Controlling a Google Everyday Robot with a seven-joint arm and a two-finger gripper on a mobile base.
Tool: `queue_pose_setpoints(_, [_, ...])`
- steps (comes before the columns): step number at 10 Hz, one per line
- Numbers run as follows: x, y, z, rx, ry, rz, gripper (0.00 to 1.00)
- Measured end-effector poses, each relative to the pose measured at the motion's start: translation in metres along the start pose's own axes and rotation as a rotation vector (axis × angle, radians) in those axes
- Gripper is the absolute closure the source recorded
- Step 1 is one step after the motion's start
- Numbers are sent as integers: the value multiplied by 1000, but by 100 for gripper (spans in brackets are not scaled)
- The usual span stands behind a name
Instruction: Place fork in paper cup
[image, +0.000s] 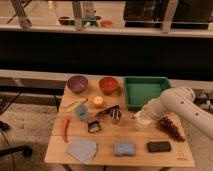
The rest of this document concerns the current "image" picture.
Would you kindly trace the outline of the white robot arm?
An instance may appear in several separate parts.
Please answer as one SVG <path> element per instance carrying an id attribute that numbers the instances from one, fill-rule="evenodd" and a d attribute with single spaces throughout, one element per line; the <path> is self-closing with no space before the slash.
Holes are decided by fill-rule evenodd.
<path id="1" fill-rule="evenodd" d="M 146 119 L 160 120 L 173 112 L 183 117 L 213 141 L 213 115 L 196 106 L 195 93 L 190 87 L 164 90 L 159 97 L 150 100 L 141 110 Z"/>

